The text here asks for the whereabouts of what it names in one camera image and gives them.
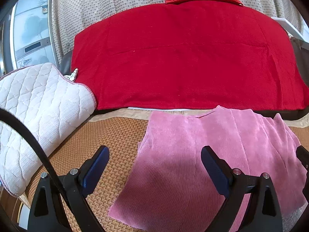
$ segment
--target white quilted mattress pad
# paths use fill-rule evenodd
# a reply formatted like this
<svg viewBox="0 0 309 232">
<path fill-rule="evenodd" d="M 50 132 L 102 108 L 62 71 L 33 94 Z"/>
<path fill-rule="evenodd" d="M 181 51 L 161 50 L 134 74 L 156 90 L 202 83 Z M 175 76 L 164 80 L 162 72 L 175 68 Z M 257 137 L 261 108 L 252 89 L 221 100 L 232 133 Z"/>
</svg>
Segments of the white quilted mattress pad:
<svg viewBox="0 0 309 232">
<path fill-rule="evenodd" d="M 0 107 L 32 132 L 47 156 L 93 113 L 90 89 L 64 78 L 52 63 L 25 67 L 0 79 Z M 42 165 L 29 144 L 0 122 L 0 181 L 13 196 L 26 190 Z"/>
</svg>

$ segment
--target metal screw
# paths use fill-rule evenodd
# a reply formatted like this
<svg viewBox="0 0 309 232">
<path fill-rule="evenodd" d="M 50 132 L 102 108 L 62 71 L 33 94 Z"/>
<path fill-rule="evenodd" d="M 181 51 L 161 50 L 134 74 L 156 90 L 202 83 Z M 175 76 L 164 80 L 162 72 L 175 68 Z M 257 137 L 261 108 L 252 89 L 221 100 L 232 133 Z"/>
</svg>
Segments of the metal screw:
<svg viewBox="0 0 309 232">
<path fill-rule="evenodd" d="M 48 174 L 46 172 L 41 173 L 41 178 L 45 179 L 48 177 Z"/>
<path fill-rule="evenodd" d="M 238 169 L 238 168 L 234 168 L 233 169 L 233 173 L 236 174 L 236 175 L 240 175 L 241 174 L 241 170 Z"/>
<path fill-rule="evenodd" d="M 71 175 L 75 175 L 75 174 L 77 174 L 78 173 L 78 169 L 77 168 L 73 168 L 73 169 L 71 169 L 71 171 L 70 171 L 70 174 Z"/>
<path fill-rule="evenodd" d="M 263 177 L 264 177 L 265 179 L 269 179 L 269 174 L 268 174 L 268 173 L 263 173 Z"/>
</svg>

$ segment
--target woven mat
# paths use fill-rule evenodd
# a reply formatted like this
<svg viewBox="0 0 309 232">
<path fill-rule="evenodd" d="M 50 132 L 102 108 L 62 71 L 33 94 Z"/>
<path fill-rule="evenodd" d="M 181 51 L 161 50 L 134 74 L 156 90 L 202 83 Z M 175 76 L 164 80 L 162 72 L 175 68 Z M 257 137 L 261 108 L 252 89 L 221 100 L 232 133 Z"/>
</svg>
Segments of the woven mat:
<svg viewBox="0 0 309 232">
<path fill-rule="evenodd" d="M 137 146 L 146 132 L 147 120 L 114 117 L 97 122 L 88 122 L 79 127 L 50 156 L 50 162 L 58 175 L 65 175 L 72 168 L 79 168 L 92 157 L 100 145 L 110 149 L 110 160 L 87 202 L 106 232 L 141 231 L 108 217 L 108 209 L 124 187 L 137 155 Z M 309 148 L 309 127 L 291 127 L 301 144 Z M 41 167 L 33 176 L 26 194 L 32 202 L 42 172 Z M 77 222 L 64 204 L 65 211 L 74 232 L 80 231 Z"/>
</svg>

